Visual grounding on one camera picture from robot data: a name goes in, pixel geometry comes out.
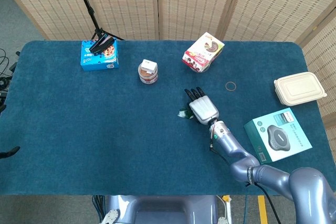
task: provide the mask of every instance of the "plastic container lid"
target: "plastic container lid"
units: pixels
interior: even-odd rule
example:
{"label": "plastic container lid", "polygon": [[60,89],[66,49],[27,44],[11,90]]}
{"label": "plastic container lid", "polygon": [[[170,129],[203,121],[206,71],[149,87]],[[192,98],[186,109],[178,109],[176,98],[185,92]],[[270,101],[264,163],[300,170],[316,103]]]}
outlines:
{"label": "plastic container lid", "polygon": [[275,92],[282,104],[293,106],[326,97],[316,75],[303,72],[285,76],[274,81]]}

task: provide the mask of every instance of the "gray floor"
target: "gray floor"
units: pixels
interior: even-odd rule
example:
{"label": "gray floor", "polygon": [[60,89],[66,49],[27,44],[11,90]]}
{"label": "gray floor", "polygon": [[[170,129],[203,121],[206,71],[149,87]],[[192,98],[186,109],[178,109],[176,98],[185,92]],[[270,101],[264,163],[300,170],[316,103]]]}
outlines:
{"label": "gray floor", "polygon": [[[18,59],[15,52],[21,51],[25,43],[44,38],[13,0],[0,0],[0,3],[0,48],[6,50],[12,64]],[[295,223],[293,203],[277,196],[272,200],[282,223]],[[257,197],[248,196],[247,202],[245,223],[260,223]],[[270,205],[266,205],[268,223],[276,223]],[[244,212],[245,196],[232,196],[235,224],[244,222]],[[0,196],[0,223],[94,224],[98,223],[98,217],[90,196]]]}

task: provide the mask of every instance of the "rubber band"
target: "rubber band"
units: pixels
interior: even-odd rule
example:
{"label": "rubber band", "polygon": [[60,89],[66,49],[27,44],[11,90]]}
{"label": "rubber band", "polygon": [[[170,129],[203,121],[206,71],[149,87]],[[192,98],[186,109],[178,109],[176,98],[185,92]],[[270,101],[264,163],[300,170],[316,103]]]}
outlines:
{"label": "rubber band", "polygon": [[[232,83],[232,84],[235,86],[234,89],[229,89],[229,88],[227,87],[227,85],[230,84],[230,83]],[[233,81],[228,81],[228,82],[225,84],[225,88],[226,88],[226,90],[228,90],[228,91],[235,91],[236,88],[237,88],[237,85],[236,85]]]}

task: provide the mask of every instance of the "robot finger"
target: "robot finger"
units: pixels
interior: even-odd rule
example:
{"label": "robot finger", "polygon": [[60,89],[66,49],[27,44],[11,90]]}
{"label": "robot finger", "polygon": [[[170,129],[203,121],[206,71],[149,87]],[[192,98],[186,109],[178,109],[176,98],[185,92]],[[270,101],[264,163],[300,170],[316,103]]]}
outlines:
{"label": "robot finger", "polygon": [[194,96],[196,97],[196,99],[200,98],[201,96],[197,93],[196,90],[191,89],[191,92],[193,92]]}
{"label": "robot finger", "polygon": [[205,96],[204,91],[200,87],[196,87],[196,89],[202,97]]}
{"label": "robot finger", "polygon": [[195,101],[195,100],[196,100],[196,98],[194,97],[194,95],[191,94],[191,92],[190,92],[188,89],[185,89],[184,91],[187,93],[187,95],[189,96],[189,98],[190,98],[192,101]]}

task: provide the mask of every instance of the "product box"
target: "product box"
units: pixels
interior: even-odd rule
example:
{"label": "product box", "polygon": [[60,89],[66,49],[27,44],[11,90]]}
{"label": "product box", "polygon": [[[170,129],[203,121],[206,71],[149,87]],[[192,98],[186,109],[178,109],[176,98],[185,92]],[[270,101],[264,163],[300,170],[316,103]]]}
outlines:
{"label": "product box", "polygon": [[80,65],[85,71],[101,70],[109,68],[119,68],[118,62],[118,41],[114,40],[112,46],[104,52],[94,55],[90,52],[90,47],[96,40],[83,40],[80,56]]}
{"label": "product box", "polygon": [[270,163],[312,148],[290,108],[244,125],[260,163]]}
{"label": "product box", "polygon": [[223,42],[205,33],[184,53],[182,61],[196,72],[203,72],[222,52],[223,47]]}

